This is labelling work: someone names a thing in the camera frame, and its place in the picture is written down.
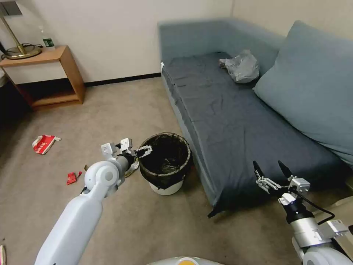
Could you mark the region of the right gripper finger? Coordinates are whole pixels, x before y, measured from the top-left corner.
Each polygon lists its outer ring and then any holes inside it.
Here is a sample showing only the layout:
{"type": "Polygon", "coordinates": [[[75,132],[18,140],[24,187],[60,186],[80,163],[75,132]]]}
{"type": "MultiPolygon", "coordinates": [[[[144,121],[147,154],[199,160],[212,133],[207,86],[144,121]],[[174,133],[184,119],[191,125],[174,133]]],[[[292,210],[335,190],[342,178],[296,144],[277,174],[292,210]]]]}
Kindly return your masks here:
{"type": "Polygon", "coordinates": [[[307,180],[295,176],[281,161],[278,161],[278,164],[289,181],[288,191],[295,195],[305,195],[309,191],[311,184],[307,180]]]}
{"type": "Polygon", "coordinates": [[[267,193],[279,193],[281,191],[281,186],[271,179],[264,176],[260,166],[254,160],[253,161],[254,173],[257,177],[256,184],[267,193]]]}

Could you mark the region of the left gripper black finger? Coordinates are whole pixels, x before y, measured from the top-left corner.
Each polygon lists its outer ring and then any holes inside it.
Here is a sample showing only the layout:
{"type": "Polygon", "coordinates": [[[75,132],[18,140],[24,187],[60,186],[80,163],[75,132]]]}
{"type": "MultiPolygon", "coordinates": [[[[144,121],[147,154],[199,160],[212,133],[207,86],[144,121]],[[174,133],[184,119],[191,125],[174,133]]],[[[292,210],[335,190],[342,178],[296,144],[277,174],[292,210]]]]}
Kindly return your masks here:
{"type": "Polygon", "coordinates": [[[136,156],[138,158],[143,158],[149,154],[151,154],[153,151],[151,146],[142,146],[139,149],[135,150],[136,156]]]}

